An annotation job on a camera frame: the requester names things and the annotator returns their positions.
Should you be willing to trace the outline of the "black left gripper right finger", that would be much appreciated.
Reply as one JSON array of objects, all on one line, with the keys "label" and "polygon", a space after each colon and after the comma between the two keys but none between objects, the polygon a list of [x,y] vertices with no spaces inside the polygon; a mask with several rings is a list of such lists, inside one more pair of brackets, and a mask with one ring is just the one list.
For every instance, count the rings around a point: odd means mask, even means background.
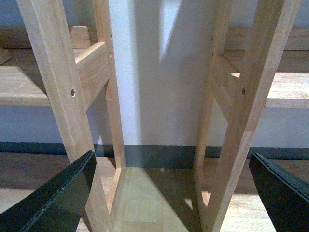
[{"label": "black left gripper right finger", "polygon": [[309,230],[309,184],[258,153],[249,168],[261,201],[278,232]]}]

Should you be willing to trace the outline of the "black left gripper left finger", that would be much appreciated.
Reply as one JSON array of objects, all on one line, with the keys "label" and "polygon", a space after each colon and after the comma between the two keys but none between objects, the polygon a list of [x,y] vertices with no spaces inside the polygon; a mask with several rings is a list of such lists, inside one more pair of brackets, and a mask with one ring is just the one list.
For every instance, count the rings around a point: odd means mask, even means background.
[{"label": "black left gripper left finger", "polygon": [[2,232],[74,232],[88,200],[96,156],[89,150],[0,215]]}]

